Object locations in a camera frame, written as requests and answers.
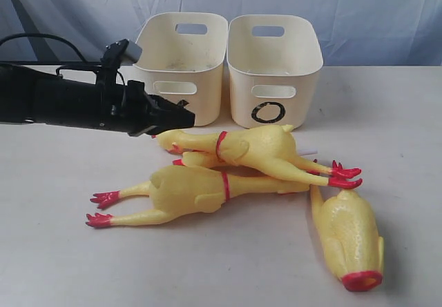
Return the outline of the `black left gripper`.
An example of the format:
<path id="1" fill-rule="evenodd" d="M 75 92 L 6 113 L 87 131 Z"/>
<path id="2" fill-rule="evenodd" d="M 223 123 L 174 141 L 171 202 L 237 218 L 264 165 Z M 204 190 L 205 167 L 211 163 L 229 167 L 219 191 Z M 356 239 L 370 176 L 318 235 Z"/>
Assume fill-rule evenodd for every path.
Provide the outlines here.
<path id="1" fill-rule="evenodd" d="M 102 90 L 98 127 L 127 133 L 131 137 L 158 135 L 174 129 L 192 128 L 195 114 L 185 108 L 187 101 L 173 103 L 148 94 L 144 83 L 129 80 Z"/>

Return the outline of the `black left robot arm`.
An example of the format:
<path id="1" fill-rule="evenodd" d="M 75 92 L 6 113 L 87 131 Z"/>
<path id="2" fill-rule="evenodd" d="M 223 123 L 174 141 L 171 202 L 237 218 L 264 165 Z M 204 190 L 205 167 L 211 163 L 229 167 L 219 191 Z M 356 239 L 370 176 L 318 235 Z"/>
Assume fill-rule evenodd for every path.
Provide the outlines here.
<path id="1" fill-rule="evenodd" d="M 140 81 L 118 84 L 114 74 L 98 74 L 95 83 L 85 83 L 1 64 L 2 123 L 44 123 L 138 137 L 193 127 L 195 114 L 185 107 L 186 102 L 148 94 Z"/>

